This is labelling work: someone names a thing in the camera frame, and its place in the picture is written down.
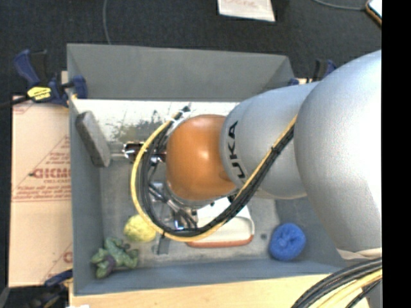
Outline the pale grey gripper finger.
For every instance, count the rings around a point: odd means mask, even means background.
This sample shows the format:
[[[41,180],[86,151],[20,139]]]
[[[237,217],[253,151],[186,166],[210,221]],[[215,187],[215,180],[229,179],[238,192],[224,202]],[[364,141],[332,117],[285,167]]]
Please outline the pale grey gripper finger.
[[[161,236],[158,241],[156,248],[157,255],[167,255],[169,254],[171,239],[165,236]]]

